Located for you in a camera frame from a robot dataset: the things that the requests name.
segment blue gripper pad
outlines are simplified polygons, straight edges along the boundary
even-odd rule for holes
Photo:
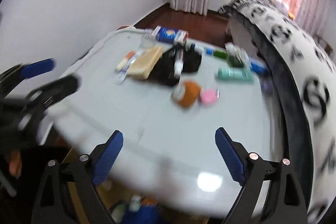
[[[221,128],[216,130],[215,142],[227,168],[229,169],[232,179],[239,182],[240,186],[243,186],[245,184],[245,166],[233,147],[234,142]]]
[[[103,183],[109,174],[114,162],[116,161],[117,156],[121,148],[123,147],[124,137],[120,131],[115,131],[114,136],[106,144],[105,150],[99,157],[99,160],[93,166],[93,178],[92,184],[94,186]]]
[[[21,70],[20,76],[23,79],[33,78],[37,75],[52,71],[55,63],[52,59],[42,60],[33,64],[24,66]]]

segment tabletop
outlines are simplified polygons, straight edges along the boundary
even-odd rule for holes
[[[241,187],[232,180],[215,144],[224,127],[248,152],[265,160],[282,157],[280,108],[276,94],[264,97],[260,82],[220,82],[215,74],[224,60],[203,55],[199,71],[182,74],[203,88],[219,89],[210,106],[195,103],[182,109],[172,88],[126,78],[116,85],[116,65],[140,45],[142,30],[109,33],[65,74],[81,78],[78,92],[49,108],[48,116],[61,135],[80,153],[89,154],[119,130],[124,146],[110,175],[128,187],[155,196],[165,204],[193,214],[225,217]],[[188,39],[198,47],[212,45]],[[268,190],[264,183],[255,212]]]

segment metal screw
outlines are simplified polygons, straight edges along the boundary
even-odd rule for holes
[[[283,159],[282,162],[284,165],[290,165],[291,163],[288,159]]]
[[[79,157],[80,161],[87,161],[89,159],[89,156],[87,154],[83,154]]]
[[[256,153],[251,153],[250,154],[250,159],[257,160],[258,158],[259,158],[259,156]]]
[[[50,160],[50,161],[48,162],[48,165],[49,165],[50,167],[54,166],[55,164],[56,164],[56,161],[55,161],[55,160]]]

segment wooden floor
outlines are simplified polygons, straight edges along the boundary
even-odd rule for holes
[[[139,21],[135,27],[154,29],[157,25],[185,30],[189,32],[190,38],[224,47],[227,20],[216,13],[209,12],[207,16],[201,16],[177,12],[165,4]]]

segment mint green bottle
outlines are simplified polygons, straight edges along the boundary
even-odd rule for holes
[[[220,80],[229,81],[243,81],[253,83],[253,75],[250,70],[238,68],[219,68],[217,77]]]

